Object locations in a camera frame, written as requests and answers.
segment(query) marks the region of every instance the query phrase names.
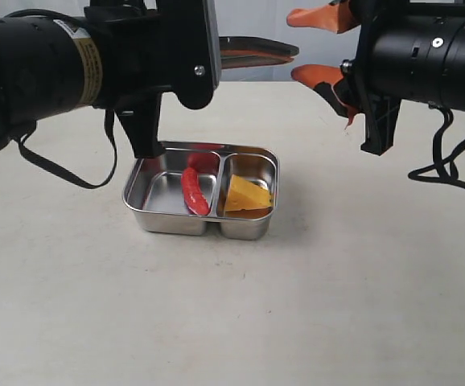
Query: warning label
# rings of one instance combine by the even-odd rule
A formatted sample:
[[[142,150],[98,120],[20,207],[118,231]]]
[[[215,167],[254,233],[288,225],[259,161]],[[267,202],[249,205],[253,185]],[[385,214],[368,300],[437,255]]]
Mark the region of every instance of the warning label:
[[[58,24],[70,35],[82,59],[84,90],[77,107],[91,105],[102,89],[102,80],[104,78],[102,60],[97,45],[84,28],[73,26],[61,20],[54,20],[54,23]]]

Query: white table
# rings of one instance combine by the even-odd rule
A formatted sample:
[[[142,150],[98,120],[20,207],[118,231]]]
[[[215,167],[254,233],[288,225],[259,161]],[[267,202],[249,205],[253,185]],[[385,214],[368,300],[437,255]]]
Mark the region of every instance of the white table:
[[[280,208],[258,242],[144,233],[112,183],[84,191],[0,153],[0,385],[465,384],[465,191],[414,183],[439,113],[405,103],[395,146],[362,153],[299,84],[165,98],[161,139],[264,146]],[[465,134],[457,114],[448,144]],[[40,123],[30,147],[92,182],[102,113]],[[465,178],[465,156],[459,167]]]

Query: metal food container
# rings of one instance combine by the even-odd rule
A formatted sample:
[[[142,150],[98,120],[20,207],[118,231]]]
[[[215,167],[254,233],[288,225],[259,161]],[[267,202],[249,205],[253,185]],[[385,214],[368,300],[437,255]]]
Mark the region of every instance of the metal food container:
[[[199,142],[164,142],[166,153],[156,159],[139,159],[123,192],[123,199],[148,232],[202,236],[209,223],[218,223],[230,239],[258,240],[268,231],[278,206],[279,161],[257,147]],[[200,188],[211,211],[192,214],[184,203],[181,177],[188,161],[197,160]],[[233,175],[270,191],[272,207],[259,211],[225,212]]]

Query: cheese wedge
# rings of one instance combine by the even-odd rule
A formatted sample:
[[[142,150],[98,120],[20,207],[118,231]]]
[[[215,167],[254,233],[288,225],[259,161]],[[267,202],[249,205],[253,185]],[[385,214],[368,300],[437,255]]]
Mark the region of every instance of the cheese wedge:
[[[272,195],[266,189],[233,175],[225,201],[225,211],[255,211],[272,206]]]

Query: white wall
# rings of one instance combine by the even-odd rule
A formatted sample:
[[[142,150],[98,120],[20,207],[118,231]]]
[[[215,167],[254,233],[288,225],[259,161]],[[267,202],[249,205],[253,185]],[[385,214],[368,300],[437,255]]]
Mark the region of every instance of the white wall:
[[[293,64],[276,68],[224,72],[224,80],[288,80],[290,70],[300,64],[338,65],[354,56],[358,30],[344,35],[310,28],[290,28],[286,15],[294,8],[325,5],[330,0],[215,0],[221,35],[251,35],[281,40],[300,47]],[[147,5],[154,0],[146,0]],[[89,0],[0,0],[0,16],[13,10],[40,7],[80,14]]]

